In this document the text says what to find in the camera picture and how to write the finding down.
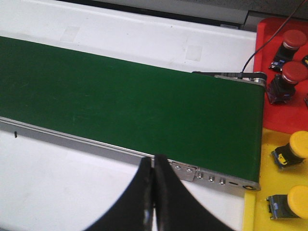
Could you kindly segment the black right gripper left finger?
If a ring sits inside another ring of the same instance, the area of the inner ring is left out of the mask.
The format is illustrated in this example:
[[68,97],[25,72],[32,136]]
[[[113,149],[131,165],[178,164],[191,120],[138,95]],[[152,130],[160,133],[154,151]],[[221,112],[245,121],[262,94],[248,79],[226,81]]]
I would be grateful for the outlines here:
[[153,226],[153,172],[149,157],[141,159],[132,181],[118,200],[88,231],[151,231]]

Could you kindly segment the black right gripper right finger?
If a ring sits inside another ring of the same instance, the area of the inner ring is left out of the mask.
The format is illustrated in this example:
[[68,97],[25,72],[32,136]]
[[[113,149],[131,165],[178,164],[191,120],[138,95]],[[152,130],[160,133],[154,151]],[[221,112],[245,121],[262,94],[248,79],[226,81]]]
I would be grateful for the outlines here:
[[187,190],[164,155],[154,157],[154,201],[159,231],[231,231]]

